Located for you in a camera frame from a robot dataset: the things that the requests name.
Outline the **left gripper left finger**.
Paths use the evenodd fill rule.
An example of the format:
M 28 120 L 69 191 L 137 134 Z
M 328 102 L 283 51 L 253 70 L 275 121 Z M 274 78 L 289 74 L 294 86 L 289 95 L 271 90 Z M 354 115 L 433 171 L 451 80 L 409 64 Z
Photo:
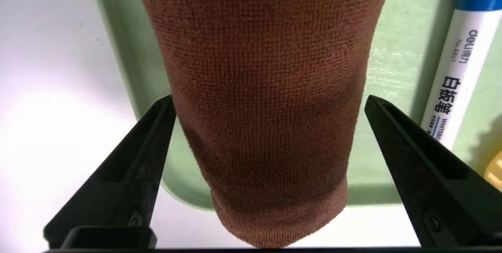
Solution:
M 154 248 L 149 228 L 176 119 L 171 96 L 149 108 L 44 228 L 49 248 Z

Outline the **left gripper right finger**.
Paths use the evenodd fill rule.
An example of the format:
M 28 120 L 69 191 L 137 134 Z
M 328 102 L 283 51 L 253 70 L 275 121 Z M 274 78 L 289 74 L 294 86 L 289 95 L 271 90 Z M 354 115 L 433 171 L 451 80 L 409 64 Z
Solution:
M 390 102 L 365 114 L 423 247 L 501 247 L 500 191 Z

